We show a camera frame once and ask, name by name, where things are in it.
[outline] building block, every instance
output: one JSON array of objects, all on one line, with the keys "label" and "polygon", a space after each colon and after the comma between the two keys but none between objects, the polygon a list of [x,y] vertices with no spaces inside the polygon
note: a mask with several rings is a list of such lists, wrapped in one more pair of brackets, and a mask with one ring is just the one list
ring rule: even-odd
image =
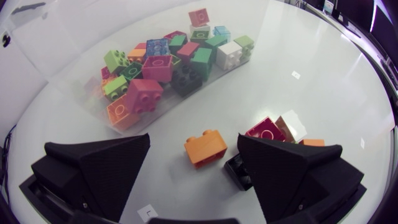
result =
[{"label": "building block", "polygon": [[226,37],[227,42],[231,40],[231,33],[225,26],[216,26],[213,29],[213,34],[214,35],[222,35]]},{"label": "building block", "polygon": [[208,31],[208,32],[210,32],[210,26],[207,24],[200,26],[200,27],[194,27],[193,25],[189,25],[189,30],[191,32],[191,35],[192,35],[193,31]]},{"label": "building block", "polygon": [[120,72],[120,75],[124,76],[128,82],[133,78],[142,78],[142,65],[137,62],[132,62],[126,69]]},{"label": "building block", "polygon": [[170,84],[180,96],[184,97],[201,87],[202,79],[201,75],[188,65],[182,65],[181,68],[173,72]]},{"label": "building block", "polygon": [[126,54],[118,50],[110,50],[104,57],[105,64],[110,73],[119,74],[123,69],[130,65],[126,59]]},{"label": "building block", "polygon": [[280,131],[274,122],[272,122],[268,117],[247,131],[245,135],[256,138],[285,141],[285,136],[282,131]]},{"label": "building block", "polygon": [[325,146],[325,140],[323,139],[303,139],[299,142],[306,146]]},{"label": "building block", "polygon": [[186,33],[181,32],[181,31],[178,31],[178,30],[176,30],[176,31],[174,31],[174,32],[171,32],[171,33],[165,35],[163,38],[168,39],[168,40],[169,40],[169,43],[170,43],[170,41],[171,41],[171,40],[173,39],[173,37],[175,37],[176,35],[184,35],[185,38],[187,38],[187,34],[186,34]]},{"label": "building block", "polygon": [[209,17],[205,8],[189,12],[188,14],[194,27],[200,27],[209,22]]},{"label": "building block", "polygon": [[193,31],[190,40],[203,46],[203,43],[209,39],[209,35],[210,31]]},{"label": "building block", "polygon": [[108,84],[104,86],[104,92],[106,97],[110,101],[115,101],[120,96],[127,92],[129,85],[124,76],[120,76],[110,81]]},{"label": "building block", "polygon": [[239,46],[242,47],[242,57],[241,61],[245,62],[250,59],[251,52],[254,48],[254,41],[250,39],[250,37],[244,35],[242,37],[239,37],[237,39],[234,39],[234,41],[239,44]]},{"label": "building block", "polygon": [[227,149],[227,145],[217,130],[206,130],[199,138],[188,138],[184,147],[196,169],[221,159]]},{"label": "building block", "polygon": [[177,51],[177,57],[182,60],[182,63],[188,65],[193,57],[193,53],[199,48],[199,44],[195,42],[188,42],[180,50]]},{"label": "building block", "polygon": [[180,58],[178,58],[178,57],[175,56],[175,55],[171,55],[171,56],[173,57],[173,59],[172,59],[173,71],[176,71],[176,70],[178,70],[179,68],[181,68],[182,61],[181,61]]},{"label": "building block", "polygon": [[152,112],[161,99],[162,93],[163,88],[156,80],[133,79],[126,93],[126,108],[134,114]]},{"label": "building block", "polygon": [[187,43],[186,35],[175,35],[169,43],[169,49],[171,54],[175,55],[177,51],[180,50],[182,46],[186,43]]},{"label": "building block", "polygon": [[287,142],[298,142],[307,134],[304,125],[294,110],[290,110],[279,116],[275,124],[282,131]]},{"label": "building block", "polygon": [[191,58],[192,68],[201,75],[204,82],[209,79],[211,67],[213,66],[211,62],[211,52],[211,49],[200,47],[195,52],[193,58]]},{"label": "building block", "polygon": [[149,56],[142,66],[142,75],[145,79],[168,83],[172,80],[173,57],[171,55]]},{"label": "building block", "polygon": [[216,61],[216,56],[217,56],[217,48],[219,46],[222,46],[224,44],[226,44],[228,41],[226,40],[226,37],[222,36],[222,35],[217,35],[214,36],[208,40],[205,41],[203,47],[209,48],[211,50],[213,50],[211,52],[211,62],[215,62]]},{"label": "building block", "polygon": [[217,48],[216,64],[223,70],[230,70],[241,64],[242,47],[229,42]]},{"label": "building block", "polygon": [[132,114],[127,110],[124,105],[125,99],[126,95],[123,95],[106,108],[111,125],[120,131],[126,130],[140,120],[138,114]]}]

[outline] green block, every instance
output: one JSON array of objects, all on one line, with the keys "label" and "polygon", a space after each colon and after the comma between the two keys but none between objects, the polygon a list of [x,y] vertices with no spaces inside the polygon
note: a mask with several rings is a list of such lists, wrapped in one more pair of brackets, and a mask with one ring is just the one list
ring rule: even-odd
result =
[{"label": "green block", "polygon": [[226,44],[227,42],[228,42],[227,38],[222,35],[216,35],[216,36],[205,41],[204,46],[206,48],[213,50],[211,53],[211,62],[212,63],[214,63],[216,61],[217,48],[221,45]]},{"label": "green block", "polygon": [[173,71],[176,71],[177,69],[179,69],[181,67],[181,59],[175,55],[171,55],[172,56],[172,64],[173,64]]},{"label": "green block", "polygon": [[211,66],[213,65],[211,62],[211,52],[211,49],[200,47],[195,52],[193,58],[191,58],[192,68],[202,76],[204,82],[209,79]]},{"label": "green block", "polygon": [[130,61],[126,58],[126,54],[118,50],[110,50],[105,55],[104,60],[109,72],[115,74],[119,74],[130,65]]},{"label": "green block", "polygon": [[191,42],[196,42],[203,46],[205,41],[209,39],[210,31],[204,31],[204,30],[196,30],[193,31],[192,36],[191,36]]},{"label": "green block", "polygon": [[110,101],[115,101],[127,92],[128,87],[129,85],[127,84],[126,78],[124,76],[120,76],[106,84],[104,86],[104,92]]},{"label": "green block", "polygon": [[241,62],[244,62],[245,60],[249,60],[250,56],[251,56],[251,51],[254,48],[254,41],[246,35],[239,37],[237,39],[234,39],[234,41],[237,44],[239,44],[239,46],[242,47]]},{"label": "green block", "polygon": [[127,68],[121,71],[120,76],[124,76],[128,82],[133,78],[142,78],[142,65],[137,62],[132,62]]},{"label": "green block", "polygon": [[169,43],[170,52],[174,55],[177,54],[177,51],[182,48],[184,44],[187,43],[186,35],[176,35]]}]

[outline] round white table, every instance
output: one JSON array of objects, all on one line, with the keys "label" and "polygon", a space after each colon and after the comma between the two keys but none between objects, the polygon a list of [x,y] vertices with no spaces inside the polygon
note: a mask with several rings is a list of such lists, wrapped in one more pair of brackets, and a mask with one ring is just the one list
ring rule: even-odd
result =
[{"label": "round white table", "polygon": [[[151,147],[120,222],[143,223],[137,211],[151,204],[162,218],[264,223],[254,189],[239,191],[223,165],[238,153],[238,133],[288,110],[306,127],[305,138],[341,144],[342,158],[364,173],[368,190],[343,223],[366,223],[382,199],[389,169],[394,119],[386,92],[371,64],[338,30],[277,1],[269,2],[247,64],[142,130],[149,133]],[[228,150],[221,160],[195,170],[183,144],[206,129],[219,130]],[[44,222],[19,185],[32,175],[30,165],[45,155],[45,142],[120,137],[47,85],[18,122],[9,153],[10,198],[20,222]]]}]

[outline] clear plastic bin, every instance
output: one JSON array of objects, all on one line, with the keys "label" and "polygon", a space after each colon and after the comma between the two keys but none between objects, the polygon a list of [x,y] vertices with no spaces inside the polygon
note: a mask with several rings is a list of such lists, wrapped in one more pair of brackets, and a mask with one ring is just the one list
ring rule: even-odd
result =
[{"label": "clear plastic bin", "polygon": [[[22,1],[20,9],[29,3]],[[251,40],[257,41],[267,3],[268,0],[45,1],[35,9],[12,14],[6,29],[51,85],[109,127],[129,136],[195,91],[205,91],[209,83],[244,66],[254,47]],[[199,9],[206,9],[209,22]],[[183,38],[179,35],[174,39],[174,34],[182,33],[187,36],[184,44],[188,52],[195,45],[191,41],[199,44],[199,48],[193,46],[195,54],[185,54],[183,50],[178,54]],[[172,39],[166,39],[169,46],[161,40],[165,36]],[[216,36],[226,41],[207,41]],[[166,56],[166,50],[159,46],[177,55]],[[145,52],[142,59],[128,58],[135,48],[140,49],[137,54]],[[113,64],[108,65],[113,74],[101,76],[101,69],[105,71],[107,66],[104,58],[116,60],[108,64],[119,63],[123,56],[126,59],[122,63],[134,63],[131,70],[123,73],[127,64]],[[164,68],[152,68],[157,63]],[[141,75],[132,78],[139,70]],[[114,85],[106,88],[107,94],[104,87],[110,83]]]}]

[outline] red block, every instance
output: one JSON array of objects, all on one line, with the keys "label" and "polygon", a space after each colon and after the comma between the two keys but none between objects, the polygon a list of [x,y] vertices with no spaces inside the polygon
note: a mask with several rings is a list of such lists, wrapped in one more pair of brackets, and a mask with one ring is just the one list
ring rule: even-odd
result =
[{"label": "red block", "polygon": [[285,141],[285,136],[268,117],[247,131],[245,135],[257,138]]},{"label": "red block", "polygon": [[132,79],[126,93],[125,104],[134,114],[154,111],[162,97],[163,88],[156,80]]},{"label": "red block", "polygon": [[199,48],[198,43],[187,42],[180,50],[177,51],[177,57],[182,60],[184,64],[190,64],[193,53]]},{"label": "red block", "polygon": [[142,66],[144,79],[168,83],[172,80],[173,57],[171,55],[149,56]]},{"label": "red block", "polygon": [[189,12],[189,18],[194,27],[201,27],[209,22],[206,8]]}]

